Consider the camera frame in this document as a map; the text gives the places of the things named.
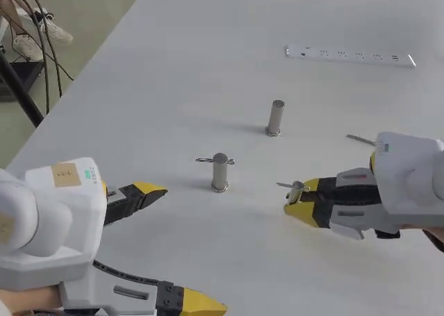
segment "floor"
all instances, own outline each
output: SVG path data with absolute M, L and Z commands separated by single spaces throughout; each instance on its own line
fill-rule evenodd
M 129 10 L 135 0 L 40 0 L 54 13 L 54 22 L 74 36 L 70 47 L 55 47 L 59 63 L 74 78 L 80 73 L 112 29 Z M 15 59 L 11 51 L 9 35 L 3 39 L 8 59 Z M 70 80 L 62 73 L 62 88 L 69 87 Z M 57 104 L 58 86 L 56 70 L 49 60 L 51 107 Z M 39 109 L 45 112 L 45 85 L 41 76 L 35 82 L 31 97 Z M 0 103 L 0 167 L 5 167 L 24 145 L 34 130 L 17 103 Z

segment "cable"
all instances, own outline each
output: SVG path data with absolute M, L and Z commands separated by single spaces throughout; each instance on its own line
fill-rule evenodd
M 54 63 L 55 63 L 55 71 L 57 73 L 57 84 L 58 84 L 58 93 L 59 93 L 59 97 L 62 97 L 63 92 L 62 92 L 62 83 L 60 81 L 60 70 L 58 68 L 58 61 L 57 61 L 57 56 L 56 56 L 56 51 L 54 50 L 53 47 L 53 43 L 51 42 L 51 39 L 49 38 L 49 34 L 48 34 L 48 22 L 46 20 L 46 15 L 43 11 L 43 7 L 42 4 L 40 3 L 39 0 L 34 0 L 35 3 L 37 4 L 37 7 L 39 8 L 40 14 L 42 14 L 42 20 L 43 20 L 43 26 L 44 26 L 44 32 L 46 34 L 46 39 L 48 40 L 48 45 L 49 48 L 51 49 L 51 52 L 53 54 L 54 57 Z M 29 7 L 29 11 L 32 11 L 31 6 L 29 5 L 29 3 L 26 4 Z
M 26 7 L 28 7 L 29 9 L 32 9 L 28 0 L 22 0 L 22 1 L 26 4 Z M 35 18 L 35 14 L 32 13 L 30 16 L 33 19 L 34 25 L 37 27 L 37 33 L 39 35 L 41 49 L 43 52 L 43 68 L 44 68 L 44 81 L 45 81 L 45 91 L 46 91 L 46 114 L 48 115 L 49 114 L 49 77 L 48 77 L 48 62 L 46 60 L 46 51 L 45 51 L 42 33 L 39 30 L 39 24 L 37 22 L 37 19 Z
M 17 23 L 17 21 L 14 21 L 13 19 L 10 19 L 11 20 L 11 22 L 12 23 L 14 23 L 16 26 L 18 26 L 21 30 L 23 30 L 23 32 L 25 32 L 25 34 L 27 34 L 27 35 L 29 35 L 32 39 L 33 39 L 33 41 L 34 42 L 36 42 L 37 44 L 38 44 L 38 41 L 37 40 L 35 40 L 35 38 L 22 26 L 22 25 L 20 25 L 20 23 Z M 53 62 L 56 62 L 55 60 L 54 60 L 54 58 L 52 58 L 50 55 L 49 55 L 49 53 L 45 53 L 46 54 L 46 56 L 49 58 L 49 59 L 51 59 Z M 71 80 L 71 81 L 74 81 L 74 78 L 71 76 L 71 75 L 69 75 L 69 73 L 68 73 L 68 71 L 60 64 L 60 63 L 58 63 L 58 66 L 61 68 L 61 70 L 66 74 L 66 76 L 69 78 L 69 80 Z
M 9 26 L 9 29 L 10 29 L 10 32 L 11 32 L 11 49 L 12 49 L 16 54 L 19 55 L 19 57 L 16 58 L 16 59 L 13 61 L 13 63 L 15 63 L 15 62 L 16 62 L 17 60 L 19 60 L 20 58 L 24 58 L 24 60 L 28 61 L 28 58 L 27 58 L 26 56 L 24 56 L 23 54 L 21 54 L 20 52 L 18 52 L 18 51 L 14 48 L 14 33 L 12 32 L 12 26 L 11 26 L 11 25 Z

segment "metal cylinder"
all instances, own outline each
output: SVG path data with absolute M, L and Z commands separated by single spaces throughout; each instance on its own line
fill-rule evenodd
M 284 113 L 285 103 L 280 100 L 273 102 L 271 106 L 270 120 L 266 127 L 266 134 L 271 137 L 277 137 L 280 135 L 280 122 L 282 120 L 282 114 Z
M 224 153 L 217 153 L 213 156 L 213 181 L 211 187 L 217 193 L 228 189 L 227 182 L 228 156 Z
M 304 188 L 305 185 L 303 182 L 300 181 L 293 182 L 293 184 L 291 185 L 288 204 L 297 202 Z

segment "white power strip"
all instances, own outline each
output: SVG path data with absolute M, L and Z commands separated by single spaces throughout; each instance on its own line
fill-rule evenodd
M 368 53 L 344 49 L 323 49 L 287 45 L 285 54 L 289 58 L 337 61 L 341 63 L 360 63 L 415 68 L 416 64 L 409 54 Z

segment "metal pin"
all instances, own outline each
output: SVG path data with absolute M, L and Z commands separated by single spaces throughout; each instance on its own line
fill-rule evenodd
M 293 182 L 293 184 L 285 184 L 285 183 L 276 183 L 276 184 L 278 184 L 279 186 L 282 186 L 284 188 L 291 188 L 291 191 L 289 194 L 289 200 L 287 202 L 288 205 L 291 203 L 296 203 L 299 200 L 302 192 L 309 191 L 309 188 L 306 187 L 304 185 L 304 183 L 300 182 L 300 181 Z
M 282 114 L 284 113 L 285 103 L 280 100 L 273 102 L 271 106 L 270 119 L 268 121 L 268 126 L 265 131 L 270 137 L 277 137 L 280 133 L 280 122 L 282 120 Z
M 224 153 L 217 153 L 213 158 L 197 158 L 196 162 L 213 163 L 213 191 L 222 193 L 228 189 L 227 167 L 234 164 L 233 159 L 229 159 Z
M 368 140 L 368 139 L 366 139 L 366 138 L 358 137 L 357 135 L 347 134 L 347 138 L 354 139 L 354 140 L 358 140 L 358 141 L 360 141 L 360 142 L 364 142 L 364 143 L 366 143 L 366 144 L 371 144 L 372 146 L 376 146 L 376 142 L 371 141 L 371 140 Z

